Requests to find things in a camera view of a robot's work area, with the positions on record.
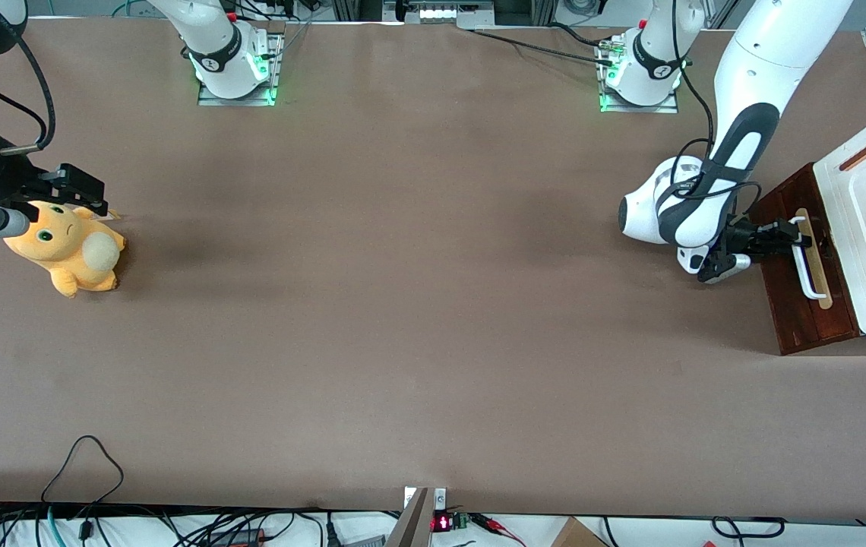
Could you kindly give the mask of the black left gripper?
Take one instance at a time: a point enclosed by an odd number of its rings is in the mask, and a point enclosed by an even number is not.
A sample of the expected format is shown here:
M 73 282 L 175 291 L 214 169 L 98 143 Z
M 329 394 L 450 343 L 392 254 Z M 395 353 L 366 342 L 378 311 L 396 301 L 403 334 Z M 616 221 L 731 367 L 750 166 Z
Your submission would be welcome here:
M 763 224 L 752 223 L 747 217 L 731 221 L 725 228 L 725 256 L 746 255 L 752 261 L 771 256 L 804 252 L 813 246 L 812 238 L 803 236 L 797 224 L 783 218 Z

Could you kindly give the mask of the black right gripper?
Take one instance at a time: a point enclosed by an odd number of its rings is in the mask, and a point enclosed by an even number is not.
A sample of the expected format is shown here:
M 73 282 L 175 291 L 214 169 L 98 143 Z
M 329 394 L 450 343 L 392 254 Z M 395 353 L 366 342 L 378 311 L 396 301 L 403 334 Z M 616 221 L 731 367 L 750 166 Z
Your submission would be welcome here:
M 9 142 L 0 136 L 0 147 Z M 106 184 L 70 163 L 59 165 L 59 197 L 49 181 L 41 179 L 46 171 L 34 166 L 26 156 L 0 156 L 0 207 L 13 202 L 44 201 L 74 204 L 97 216 L 108 215 L 104 197 Z

